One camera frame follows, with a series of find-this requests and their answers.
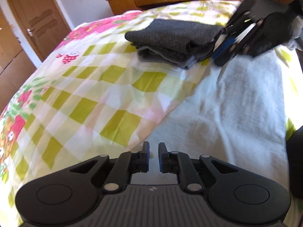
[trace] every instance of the green and white checkered fabric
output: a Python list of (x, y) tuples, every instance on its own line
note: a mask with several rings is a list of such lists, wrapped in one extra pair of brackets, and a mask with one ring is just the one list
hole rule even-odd
[[(0, 225), (22, 223), (14, 202), (22, 185), (98, 154), (118, 157), (134, 149), (199, 82), (208, 60), (190, 70), (140, 62), (127, 31), (155, 18), (225, 25), (238, 4), (210, 0), (151, 9), (55, 50), (10, 102), (23, 113), (9, 119), (9, 105), (0, 121), (9, 151), (0, 163)], [(78, 57), (63, 64), (61, 52)], [(40, 95), (31, 99), (34, 93)], [(19, 134), (16, 140), (10, 132)]]

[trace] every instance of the folded clothing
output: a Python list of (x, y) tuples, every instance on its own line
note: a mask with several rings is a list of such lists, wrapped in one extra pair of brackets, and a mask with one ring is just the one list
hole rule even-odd
[(125, 39), (138, 49), (141, 60), (164, 62), (183, 69), (210, 57), (222, 26), (182, 20), (155, 19)]

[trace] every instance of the dark gray fabric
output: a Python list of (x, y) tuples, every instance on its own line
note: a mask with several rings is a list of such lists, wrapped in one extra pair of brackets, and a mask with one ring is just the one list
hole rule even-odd
[(141, 31), (127, 32), (125, 39), (132, 42), (144, 61), (189, 69), (210, 57), (221, 30), (218, 25), (155, 19)]

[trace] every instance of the checkered bedsheet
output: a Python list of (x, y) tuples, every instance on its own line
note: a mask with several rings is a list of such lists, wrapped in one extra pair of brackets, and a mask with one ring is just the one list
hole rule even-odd
[[(238, 4), (193, 1), (130, 11), (73, 31), (0, 117), (0, 225), (22, 223), (14, 201), (22, 185), (98, 154), (118, 157), (134, 149), (199, 82), (208, 60), (190, 70), (140, 62), (127, 31), (155, 18), (225, 25)], [(302, 125), (294, 103), (301, 101), (302, 76), (296, 55), (282, 46), (275, 50), (284, 69), (290, 134)]]

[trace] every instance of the cartoon character on bedsheet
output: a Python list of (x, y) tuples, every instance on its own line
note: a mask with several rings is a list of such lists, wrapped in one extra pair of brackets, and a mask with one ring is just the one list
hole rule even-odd
[(7, 118), (0, 135), (0, 165), (3, 164), (10, 155), (13, 145), (24, 125), (25, 120), (20, 115), (15, 117), (14, 122), (10, 117)]

